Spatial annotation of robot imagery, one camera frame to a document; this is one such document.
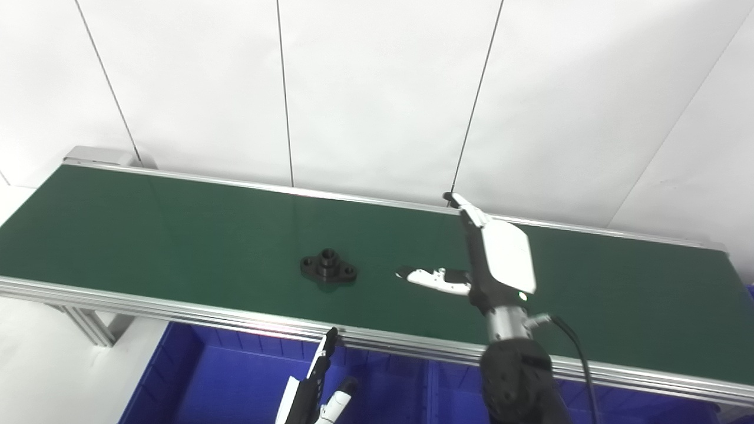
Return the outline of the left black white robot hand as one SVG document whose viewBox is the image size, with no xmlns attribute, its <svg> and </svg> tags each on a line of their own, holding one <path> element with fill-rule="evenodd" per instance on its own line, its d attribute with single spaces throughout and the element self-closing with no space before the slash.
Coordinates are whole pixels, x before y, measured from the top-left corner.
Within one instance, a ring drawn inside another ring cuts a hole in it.
<svg viewBox="0 0 754 424">
<path fill-rule="evenodd" d="M 326 374 L 336 350 L 339 331 L 332 327 L 320 339 L 304 379 L 289 377 L 277 409 L 275 423 L 336 423 L 359 388 L 353 376 L 344 378 L 321 403 Z"/>
</svg>

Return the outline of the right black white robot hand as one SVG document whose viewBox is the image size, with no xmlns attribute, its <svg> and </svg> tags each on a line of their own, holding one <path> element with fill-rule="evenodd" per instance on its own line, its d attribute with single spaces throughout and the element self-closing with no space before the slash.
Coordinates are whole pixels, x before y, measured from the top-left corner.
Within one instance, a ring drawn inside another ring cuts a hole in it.
<svg viewBox="0 0 754 424">
<path fill-rule="evenodd" d="M 535 269 L 525 231 L 495 219 L 454 191 L 447 191 L 442 198 L 459 212 L 469 269 L 401 266 L 396 276 L 438 292 L 466 296 L 482 314 L 519 306 L 535 293 Z"/>
</svg>

